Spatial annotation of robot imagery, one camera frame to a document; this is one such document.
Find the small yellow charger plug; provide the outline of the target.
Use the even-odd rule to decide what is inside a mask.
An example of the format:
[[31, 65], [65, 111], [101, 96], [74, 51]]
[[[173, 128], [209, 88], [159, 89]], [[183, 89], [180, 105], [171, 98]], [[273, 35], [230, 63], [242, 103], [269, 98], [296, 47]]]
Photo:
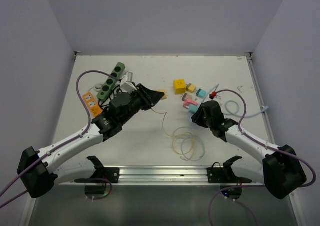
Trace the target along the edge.
[[163, 93], [161, 100], [166, 100], [168, 98], [168, 92], [166, 89], [157, 89], [156, 91], [159, 93]]

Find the blue plug adapter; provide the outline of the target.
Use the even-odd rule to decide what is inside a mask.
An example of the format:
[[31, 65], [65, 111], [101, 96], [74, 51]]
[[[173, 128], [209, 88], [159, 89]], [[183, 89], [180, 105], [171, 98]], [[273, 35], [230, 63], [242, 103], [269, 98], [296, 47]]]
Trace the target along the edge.
[[198, 89], [196, 92], [196, 96], [200, 99], [204, 99], [206, 95], [207, 95], [207, 92], [201, 88]]

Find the pink rounded plug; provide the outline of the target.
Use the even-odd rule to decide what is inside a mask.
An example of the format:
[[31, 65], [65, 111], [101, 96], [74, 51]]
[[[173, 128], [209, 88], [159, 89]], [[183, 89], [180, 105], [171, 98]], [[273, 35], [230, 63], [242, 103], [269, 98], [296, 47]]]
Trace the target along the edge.
[[188, 110], [197, 109], [198, 103], [194, 100], [188, 99], [183, 103], [183, 107]]

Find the yellow cube socket adapter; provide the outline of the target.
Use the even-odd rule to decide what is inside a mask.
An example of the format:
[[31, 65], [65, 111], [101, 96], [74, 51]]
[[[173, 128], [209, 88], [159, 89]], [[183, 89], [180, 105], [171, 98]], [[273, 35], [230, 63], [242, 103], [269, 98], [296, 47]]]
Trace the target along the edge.
[[173, 81], [173, 89], [175, 95], [184, 94], [187, 90], [186, 83], [184, 79], [176, 79]]

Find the pink plug adapter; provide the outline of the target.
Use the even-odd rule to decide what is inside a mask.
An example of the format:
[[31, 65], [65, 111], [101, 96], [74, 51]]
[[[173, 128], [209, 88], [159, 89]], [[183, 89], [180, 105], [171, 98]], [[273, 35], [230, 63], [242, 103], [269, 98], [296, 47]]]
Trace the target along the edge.
[[188, 100], [192, 100], [192, 96], [188, 93], [185, 93], [183, 96], [182, 96], [182, 101], [185, 102], [185, 101], [188, 101]]

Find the pale yellow plug adapter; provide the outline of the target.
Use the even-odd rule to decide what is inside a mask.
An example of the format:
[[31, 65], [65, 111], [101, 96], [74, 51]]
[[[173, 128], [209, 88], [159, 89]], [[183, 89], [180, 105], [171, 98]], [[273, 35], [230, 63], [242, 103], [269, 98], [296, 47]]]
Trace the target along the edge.
[[192, 83], [189, 83], [186, 85], [186, 90], [190, 93], [194, 93], [196, 91], [197, 87], [192, 84]]

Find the green power strip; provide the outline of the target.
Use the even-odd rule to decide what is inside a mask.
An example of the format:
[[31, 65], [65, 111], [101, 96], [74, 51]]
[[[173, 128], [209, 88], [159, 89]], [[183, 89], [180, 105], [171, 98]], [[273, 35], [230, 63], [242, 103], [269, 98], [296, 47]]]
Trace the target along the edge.
[[109, 98], [110, 94], [112, 93], [112, 90], [114, 89], [116, 83], [119, 81], [125, 69], [126, 69], [125, 64], [121, 62], [118, 62], [116, 64], [111, 75], [108, 77], [106, 82], [102, 85], [99, 93], [97, 94], [97, 98], [101, 102], [105, 102]]

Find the orange power strip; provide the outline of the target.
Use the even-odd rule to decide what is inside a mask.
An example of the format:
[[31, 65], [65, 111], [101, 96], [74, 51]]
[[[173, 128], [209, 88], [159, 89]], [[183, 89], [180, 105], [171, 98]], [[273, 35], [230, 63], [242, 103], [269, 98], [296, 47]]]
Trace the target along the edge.
[[93, 118], [99, 116], [103, 112], [103, 110], [100, 108], [97, 100], [91, 92], [84, 94], [82, 96], [82, 99], [84, 100]]

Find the small blue charger plug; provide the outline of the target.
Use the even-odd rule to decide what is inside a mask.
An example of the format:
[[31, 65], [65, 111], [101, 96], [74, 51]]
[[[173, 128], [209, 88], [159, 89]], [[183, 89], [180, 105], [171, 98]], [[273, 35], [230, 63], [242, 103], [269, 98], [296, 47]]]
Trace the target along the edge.
[[195, 105], [193, 105], [193, 104], [190, 104], [190, 105], [188, 106], [188, 110], [187, 110], [187, 111], [188, 111], [190, 114], [194, 115], [194, 114], [198, 111], [198, 109], [199, 109], [198, 106], [195, 106]]

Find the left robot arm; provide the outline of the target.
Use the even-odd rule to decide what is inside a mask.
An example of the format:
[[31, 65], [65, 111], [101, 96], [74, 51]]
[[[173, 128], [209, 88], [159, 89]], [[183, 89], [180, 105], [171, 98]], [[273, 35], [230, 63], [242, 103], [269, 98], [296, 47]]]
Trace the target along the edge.
[[48, 193], [56, 184], [66, 182], [70, 173], [61, 172], [65, 162], [114, 137], [133, 116], [153, 108], [164, 95], [138, 84], [132, 92], [116, 94], [101, 114], [72, 136], [39, 150], [25, 149], [17, 173], [26, 191], [35, 199]]

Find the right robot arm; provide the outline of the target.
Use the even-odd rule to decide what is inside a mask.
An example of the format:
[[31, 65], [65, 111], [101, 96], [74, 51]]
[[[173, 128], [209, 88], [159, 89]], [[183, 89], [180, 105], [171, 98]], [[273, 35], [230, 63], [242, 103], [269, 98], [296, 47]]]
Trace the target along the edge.
[[242, 162], [241, 156], [234, 156], [221, 167], [207, 168], [210, 183], [258, 183], [281, 200], [307, 181], [292, 147], [278, 147], [240, 130], [236, 121], [225, 118], [218, 102], [212, 100], [201, 104], [191, 120], [202, 128], [210, 129], [216, 138], [236, 146], [259, 163], [259, 166], [251, 166]]

